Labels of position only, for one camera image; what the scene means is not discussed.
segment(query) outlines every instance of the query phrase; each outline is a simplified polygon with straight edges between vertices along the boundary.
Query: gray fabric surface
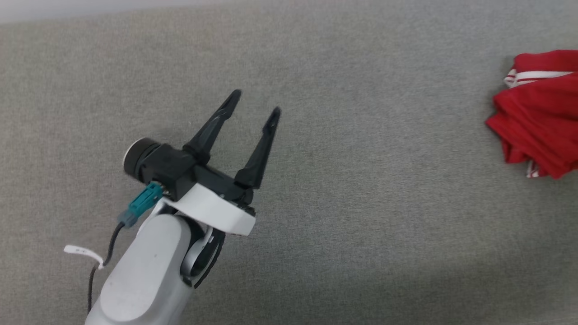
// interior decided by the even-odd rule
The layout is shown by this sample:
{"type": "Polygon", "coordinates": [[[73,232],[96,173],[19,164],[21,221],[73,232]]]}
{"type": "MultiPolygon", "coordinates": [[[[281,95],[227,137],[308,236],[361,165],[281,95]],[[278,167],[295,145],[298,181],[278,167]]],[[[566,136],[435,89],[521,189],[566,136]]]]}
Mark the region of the gray fabric surface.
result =
{"type": "Polygon", "coordinates": [[[578,323],[577,175],[525,178],[483,124],[514,55],[578,46],[577,14],[311,0],[0,26],[0,322],[82,324],[92,261],[62,248],[105,252],[142,188],[126,148],[181,145],[238,87],[215,167],[283,116],[257,225],[183,324],[578,323]]]}

